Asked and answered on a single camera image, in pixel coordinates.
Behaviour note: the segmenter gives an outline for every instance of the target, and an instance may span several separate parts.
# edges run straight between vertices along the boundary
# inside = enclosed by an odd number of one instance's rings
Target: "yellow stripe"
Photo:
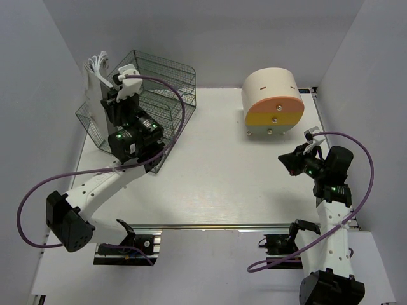
[[[246,125],[295,125],[302,116],[303,112],[248,112]]]

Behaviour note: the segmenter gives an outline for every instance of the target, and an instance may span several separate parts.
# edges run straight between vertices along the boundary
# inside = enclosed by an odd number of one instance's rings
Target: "white cylinder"
[[[253,72],[242,87],[247,130],[255,134],[284,133],[295,126],[304,104],[293,74],[283,68]]]

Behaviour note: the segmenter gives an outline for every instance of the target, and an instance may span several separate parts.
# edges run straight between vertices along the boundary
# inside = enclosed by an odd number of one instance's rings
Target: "white table surface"
[[[321,124],[311,94],[285,135],[248,137],[240,89],[198,89],[197,109],[158,175],[147,174],[108,200],[96,217],[129,224],[289,224],[317,222],[314,182],[291,177],[277,156],[305,142]],[[328,147],[322,144],[324,154]],[[79,170],[110,164],[112,156],[86,139]],[[75,186],[89,179],[77,177]]]
[[[133,224],[287,224],[318,221],[313,182],[291,177],[277,161],[304,142],[303,131],[320,126],[311,95],[305,113],[286,135],[266,140],[245,134],[239,89],[197,90],[198,108],[158,175],[145,175],[113,196],[99,217]],[[327,153],[326,144],[322,149]],[[79,169],[103,167],[110,156],[86,140]],[[75,184],[88,177],[77,177]],[[32,293],[46,305],[298,304],[302,270],[256,274],[246,267],[265,258],[262,233],[164,231],[157,263],[94,266],[95,245],[78,252],[45,250]],[[51,234],[49,243],[55,243]],[[394,302],[369,232],[351,232],[362,305]]]

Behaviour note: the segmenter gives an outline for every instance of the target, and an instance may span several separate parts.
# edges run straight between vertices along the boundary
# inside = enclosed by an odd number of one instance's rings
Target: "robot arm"
[[[305,278],[300,287],[300,304],[359,304],[364,297],[363,283],[355,280],[350,263],[348,224],[342,224],[350,215],[352,197],[345,183],[347,170],[353,160],[351,151],[333,146],[323,160],[316,154],[321,148],[311,129],[305,132],[307,143],[294,152],[279,156],[290,175],[305,173],[314,179],[314,196],[320,227],[296,220],[291,224],[286,244],[304,248],[338,224],[341,228],[320,243],[301,254]]]
[[[123,78],[127,75],[138,75],[131,64],[119,68],[119,74],[114,77],[120,90],[111,90],[107,99],[101,101],[110,122],[118,128],[108,138],[112,154],[117,158],[107,167],[111,172],[98,173],[63,195],[55,191],[47,197],[46,224],[69,252],[78,251],[90,242],[134,245],[135,234],[124,221],[93,216],[110,197],[162,159],[156,158],[144,166],[126,167],[153,158],[164,146],[163,128],[139,107],[142,80]]]

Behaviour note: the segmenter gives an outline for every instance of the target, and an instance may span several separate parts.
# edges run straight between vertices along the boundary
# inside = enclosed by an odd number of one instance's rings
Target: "wire mesh basket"
[[[119,67],[127,64],[134,64],[141,75],[160,78],[178,90],[185,102],[184,129],[197,106],[195,70],[187,65],[133,50],[113,69],[107,80],[114,84],[113,75],[117,73]],[[181,122],[181,105],[178,98],[164,85],[144,79],[140,90],[139,105],[163,126],[162,142],[167,145],[174,137]],[[76,116],[95,145],[110,154],[111,149],[107,139],[103,139],[87,102],[76,111]],[[153,173],[158,173],[169,153],[170,150],[165,152],[160,164],[152,169]]]

